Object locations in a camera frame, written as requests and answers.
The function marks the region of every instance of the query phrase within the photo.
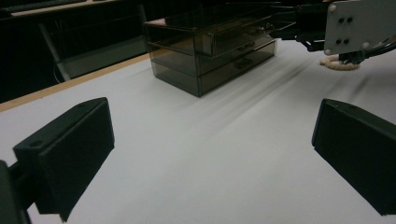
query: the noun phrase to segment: wooden table edge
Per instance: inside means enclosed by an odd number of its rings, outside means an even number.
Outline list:
[[[109,67],[100,69],[98,71],[89,73],[82,77],[77,77],[77,78],[71,79],[69,81],[60,83],[58,85],[48,87],[44,90],[36,91],[36,92],[30,93],[30,94],[24,95],[22,97],[4,102],[4,103],[0,104],[0,112],[9,110],[9,109],[17,107],[19,105],[24,105],[24,104],[30,103],[30,102],[38,100],[38,99],[42,99],[46,96],[52,95],[53,93],[69,89],[71,87],[77,86],[77,85],[84,83],[86,81],[95,79],[97,77],[101,77],[103,75],[106,75],[106,74],[109,74],[116,70],[119,70],[123,67],[129,66],[131,64],[145,61],[148,58],[149,58],[149,55],[144,54],[144,55],[132,58],[130,60],[124,61],[122,63],[117,63],[117,64],[111,65]]]

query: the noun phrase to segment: translucent storage box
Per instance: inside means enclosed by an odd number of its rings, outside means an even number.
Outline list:
[[[225,4],[148,21],[145,33],[154,75],[202,96],[276,53],[268,34],[273,4]]]

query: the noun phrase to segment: white table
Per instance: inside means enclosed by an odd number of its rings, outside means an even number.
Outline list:
[[[145,60],[0,113],[0,158],[80,102],[105,96],[116,147],[67,223],[385,224],[311,146],[323,98],[396,123],[396,52],[361,69],[279,42],[262,66],[203,98],[152,75]],[[61,223],[29,209],[35,224]]]

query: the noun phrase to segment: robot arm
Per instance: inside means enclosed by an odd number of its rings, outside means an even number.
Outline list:
[[[312,2],[276,14],[275,20],[295,23],[270,35],[300,42],[308,51],[339,54],[341,61],[354,64],[396,49],[392,41],[396,35],[396,1]]]

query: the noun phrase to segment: white mounting plate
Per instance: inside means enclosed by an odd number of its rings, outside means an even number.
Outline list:
[[[334,2],[328,9],[324,51],[333,55],[373,49],[393,35],[395,0]]]

